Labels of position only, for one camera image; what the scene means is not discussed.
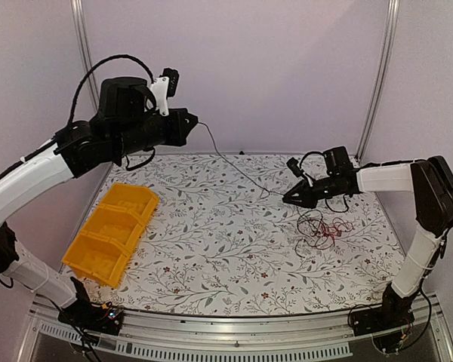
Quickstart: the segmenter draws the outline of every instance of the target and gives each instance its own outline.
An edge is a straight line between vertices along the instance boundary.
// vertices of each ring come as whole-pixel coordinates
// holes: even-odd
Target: metal frame
[[[434,294],[432,329],[442,362],[453,362],[453,344]],[[413,302],[415,324],[427,321],[427,302]],[[347,325],[349,311],[260,318],[217,318],[125,311],[125,327],[118,337],[100,336],[97,349],[147,360],[243,362],[283,360],[332,360],[351,354],[349,343],[374,335],[353,335]],[[57,310],[37,297],[29,312],[29,329],[19,362],[29,362],[39,333],[79,344],[79,336],[57,322]]]
[[[356,157],[362,162],[365,151],[371,137],[374,120],[378,112],[381,94],[383,92],[384,81],[386,79],[387,68],[390,62],[391,51],[393,49],[394,36],[396,34],[396,23],[398,20],[399,0],[390,0],[387,11],[386,29],[384,30],[384,41],[381,51],[381,59],[377,70],[376,82],[369,103],[367,118],[362,129],[361,139],[357,146]]]
[[[92,62],[88,35],[85,31],[85,18],[84,9],[82,8],[82,0],[70,0],[70,4],[72,5],[72,17],[74,19],[75,35],[77,36],[77,43],[79,45],[82,67],[84,68],[84,73],[86,73],[92,67]],[[92,106],[94,107],[94,111],[96,111],[99,106],[99,90],[94,73],[92,73],[88,78],[87,83]]]

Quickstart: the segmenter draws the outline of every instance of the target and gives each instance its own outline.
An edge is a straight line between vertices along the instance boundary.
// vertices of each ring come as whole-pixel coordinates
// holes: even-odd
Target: white wall
[[[355,147],[387,16],[384,0],[87,0],[93,61],[129,53],[155,75],[180,72],[173,106],[211,125],[219,148],[303,152]],[[116,60],[98,81],[139,66]],[[198,127],[183,149],[211,151]]]
[[[66,123],[83,71],[70,3],[0,0],[0,172]],[[87,91],[78,116],[89,117]],[[57,268],[104,168],[51,190],[14,215],[9,226]],[[11,361],[32,295],[0,286],[0,362]]]
[[[386,86],[365,161],[445,156],[453,170],[453,1],[401,2]],[[408,195],[381,200],[406,247],[414,234]],[[453,335],[453,230],[428,279]]]

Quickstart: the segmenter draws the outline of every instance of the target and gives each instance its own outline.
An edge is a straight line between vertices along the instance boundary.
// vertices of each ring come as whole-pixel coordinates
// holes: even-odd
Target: stacked yellow bins
[[[144,186],[115,183],[77,234],[62,262],[79,278],[117,288],[159,197]]]

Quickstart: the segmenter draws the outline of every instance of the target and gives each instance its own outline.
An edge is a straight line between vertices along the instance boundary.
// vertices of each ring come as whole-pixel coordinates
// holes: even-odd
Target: floral tablecloth
[[[290,155],[226,157],[271,191],[283,193],[298,181],[285,166]],[[132,164],[141,160],[131,157]],[[304,168],[325,176],[321,158],[308,158]],[[94,206],[113,183],[148,186],[161,201],[120,287],[85,280],[98,302],[229,316],[335,311],[379,302],[404,259],[372,194],[348,198],[347,213],[319,203],[327,222],[340,217],[352,231],[314,250],[297,230],[296,207],[262,192],[216,155],[160,155],[132,172],[114,167]],[[344,208],[340,197],[330,205]]]

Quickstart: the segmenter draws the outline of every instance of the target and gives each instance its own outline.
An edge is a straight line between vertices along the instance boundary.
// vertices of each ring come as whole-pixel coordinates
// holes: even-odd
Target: cable
[[[297,208],[297,212],[299,213],[297,231],[305,237],[299,239],[294,247],[294,252],[300,258],[304,258],[297,251],[301,242],[316,250],[327,250],[335,246],[335,238],[339,238],[343,232],[354,230],[351,222],[346,222],[340,217],[336,217],[331,223],[327,223],[324,221],[324,216],[320,210],[308,210],[305,213],[300,213]]]
[[[215,142],[214,140],[214,137],[213,137],[213,134],[211,133],[210,131],[210,127],[206,124],[206,123],[203,123],[203,122],[198,122],[198,124],[201,124],[203,126],[206,127],[206,130],[208,131],[208,133],[210,134],[210,138],[211,138],[211,141],[213,142],[213,147],[214,147],[214,150],[215,152],[217,153],[217,155],[219,155],[226,163],[228,163],[230,166],[232,166],[235,170],[237,170],[238,172],[240,172],[241,175],[243,175],[244,177],[246,177],[247,179],[249,179],[254,185],[256,185],[259,189],[262,190],[262,193],[263,192],[267,192],[269,195],[271,194],[275,194],[275,195],[280,195],[280,196],[283,196],[283,194],[281,194],[280,192],[277,192],[277,191],[271,191],[265,187],[263,187],[262,185],[259,185],[257,182],[255,182],[249,175],[247,175],[246,173],[244,173],[243,171],[241,171],[237,166],[235,166],[232,162],[228,161],[228,159],[223,156],[220,151],[218,151],[218,147],[217,147],[217,143]]]
[[[135,164],[134,166],[129,166],[129,157],[128,157],[128,155],[126,155],[126,162],[127,162],[126,170],[127,171],[134,171],[134,170],[137,170],[138,168],[146,166],[148,163],[150,163],[153,160],[153,158],[154,158],[154,156],[156,154],[156,150],[155,150],[154,147],[152,147],[151,149],[148,149],[146,151],[151,151],[151,150],[153,151],[153,153],[151,154],[151,156],[147,160],[145,160],[145,162],[141,162],[140,164]]]
[[[80,335],[81,337],[81,344],[82,344],[82,355],[89,360],[90,362],[94,362],[94,360],[91,359],[90,356],[88,356],[88,352],[91,352],[93,356],[96,358],[97,362],[102,362],[102,360],[99,358],[97,355],[97,352],[94,350],[92,347],[92,344],[89,342],[89,339],[91,338],[83,329],[79,329],[74,321],[69,318],[69,316],[64,313],[63,309],[59,307],[53,300],[49,299],[51,303],[54,305],[54,307],[59,311],[60,314],[62,314],[70,323],[70,326],[77,332],[77,334]],[[85,345],[87,345],[90,349],[90,351],[85,350]]]
[[[14,279],[10,278],[10,284],[6,284],[1,278],[0,278],[0,284],[3,285],[7,289],[12,289],[14,287]]]
[[[331,206],[329,205],[329,203],[327,202],[327,199],[325,199],[325,206],[330,210],[332,211],[333,213],[346,213],[347,211],[349,211],[349,205],[347,204],[347,200],[346,200],[346,195],[344,195],[343,197],[343,200],[344,200],[344,206],[346,207],[346,210],[334,210],[333,208],[331,208]]]
[[[36,149],[34,152],[28,154],[27,156],[25,156],[23,158],[23,161],[20,160],[20,161],[17,161],[15,162],[14,164],[12,164],[10,167],[8,167],[5,171],[3,171],[2,173],[0,173],[0,180],[3,179],[5,176],[7,176],[10,172],[12,172],[13,170],[16,170],[18,167],[22,166],[23,164],[25,164],[25,162],[27,161],[30,161],[32,158],[34,158],[35,156],[37,156],[38,154],[42,153],[43,151],[45,151],[46,149],[48,149],[50,146],[52,146],[53,144],[55,144],[55,139],[52,138],[52,140],[50,140],[49,142],[47,142],[46,144],[44,144],[42,147],[39,147],[38,149]]]
[[[310,151],[308,153],[306,153],[302,159],[300,160],[300,163],[299,163],[299,168],[302,169],[302,163],[305,161],[305,159],[311,155],[320,155],[320,156],[324,156],[324,154],[320,151]]]
[[[115,59],[129,59],[132,60],[133,62],[139,64],[145,71],[148,73],[149,79],[151,80],[151,84],[154,82],[153,79],[153,74],[149,70],[146,64],[144,64],[141,60],[137,59],[136,57],[133,57],[132,55],[129,54],[116,54],[112,55],[111,57],[107,57],[102,59],[100,62],[96,63],[92,68],[90,68],[87,73],[85,73],[84,77],[82,80],[79,82],[79,86],[75,90],[74,97],[72,99],[72,106],[70,108],[70,114],[69,114],[69,119],[67,120],[67,125],[71,125],[73,119],[74,119],[74,113],[76,112],[76,106],[77,106],[77,100],[79,99],[79,93],[81,92],[82,86],[85,84],[85,82],[88,80],[89,76],[102,66],[104,63],[110,62],[111,60]],[[156,98],[154,97],[153,93],[148,87],[145,87],[145,92],[147,93],[147,98],[153,105],[153,109],[156,109]]]
[[[412,342],[412,344],[410,345],[407,345],[405,347],[401,347],[399,349],[399,351],[404,351],[408,348],[411,348],[417,341],[419,341],[421,339],[421,337],[426,333],[428,327],[430,326],[430,323],[431,323],[431,313],[433,312],[433,306],[431,305],[431,301],[430,301],[430,298],[427,297],[427,295],[424,293],[423,291],[423,282],[424,282],[424,279],[421,281],[421,285],[420,285],[420,294],[426,299],[426,301],[428,302],[428,307],[430,309],[429,313],[428,313],[428,320],[426,322],[426,324],[424,325],[424,328],[423,330],[421,331],[421,333],[418,335],[418,337],[416,337],[416,339]]]

